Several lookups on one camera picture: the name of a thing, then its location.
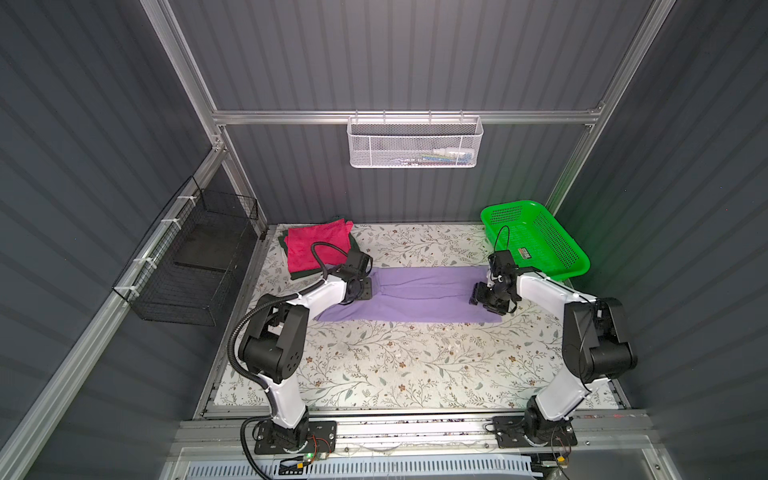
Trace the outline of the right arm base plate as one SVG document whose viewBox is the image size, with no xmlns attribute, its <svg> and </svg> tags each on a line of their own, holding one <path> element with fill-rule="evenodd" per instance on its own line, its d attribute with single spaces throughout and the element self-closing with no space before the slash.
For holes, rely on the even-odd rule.
<svg viewBox="0 0 768 480">
<path fill-rule="evenodd" d="M 549 421 L 519 415 L 494 416 L 492 430 L 500 448 L 565 447 L 570 449 L 578 439 L 569 420 Z"/>
</svg>

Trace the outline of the green plastic basket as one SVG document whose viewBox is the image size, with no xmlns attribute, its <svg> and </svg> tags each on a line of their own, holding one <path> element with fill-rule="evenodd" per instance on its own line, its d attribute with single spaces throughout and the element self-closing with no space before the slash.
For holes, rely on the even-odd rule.
<svg viewBox="0 0 768 480">
<path fill-rule="evenodd" d="M 508 250 L 521 267 L 535 267 L 556 281 L 581 276 L 591 267 L 578 243 L 535 201 L 488 206 L 481 221 L 492 250 Z"/>
</svg>

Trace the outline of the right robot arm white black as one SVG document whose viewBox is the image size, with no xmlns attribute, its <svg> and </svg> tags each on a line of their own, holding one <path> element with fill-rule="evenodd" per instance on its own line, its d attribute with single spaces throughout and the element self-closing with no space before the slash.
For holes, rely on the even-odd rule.
<svg viewBox="0 0 768 480">
<path fill-rule="evenodd" d="M 522 422 L 525 436 L 541 443 L 546 434 L 566 427 L 571 413 L 591 393 L 636 367 L 623 305 L 612 297 L 573 290 L 535 267 L 521 267 L 508 250 L 490 254 L 488 263 L 487 280 L 475 284 L 471 304 L 505 314 L 527 300 L 563 327 L 563 367 L 528 401 Z"/>
</svg>

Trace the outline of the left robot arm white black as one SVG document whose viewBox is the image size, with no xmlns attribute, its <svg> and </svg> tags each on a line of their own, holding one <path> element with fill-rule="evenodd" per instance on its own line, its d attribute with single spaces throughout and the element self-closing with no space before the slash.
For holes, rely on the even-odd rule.
<svg viewBox="0 0 768 480">
<path fill-rule="evenodd" d="M 237 322 L 227 341 L 228 362 L 262 388 L 274 426 L 294 433 L 307 422 L 308 407 L 294 374 L 303 358 L 309 321 L 333 306 L 362 299 L 372 266 L 370 255 L 352 249 L 343 263 L 323 264 L 315 283 L 289 295 L 266 294 Z"/>
</svg>

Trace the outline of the purple t shirt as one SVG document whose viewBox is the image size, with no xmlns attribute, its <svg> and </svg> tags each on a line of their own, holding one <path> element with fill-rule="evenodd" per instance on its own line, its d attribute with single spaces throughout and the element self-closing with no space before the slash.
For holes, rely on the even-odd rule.
<svg viewBox="0 0 768 480">
<path fill-rule="evenodd" d="M 353 320 L 392 323 L 499 323 L 502 316 L 470 303 L 477 283 L 486 280 L 482 266 L 375 268 L 372 298 L 334 305 L 320 322 Z"/>
</svg>

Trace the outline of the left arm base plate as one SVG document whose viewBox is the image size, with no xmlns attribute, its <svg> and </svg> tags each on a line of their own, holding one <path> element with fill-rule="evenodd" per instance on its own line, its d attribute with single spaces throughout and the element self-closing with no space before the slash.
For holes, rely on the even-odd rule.
<svg viewBox="0 0 768 480">
<path fill-rule="evenodd" d="M 302 421 L 295 429 L 287 429 L 267 420 L 253 432 L 253 452 L 257 455 L 330 454 L 336 448 L 337 430 L 335 421 Z"/>
</svg>

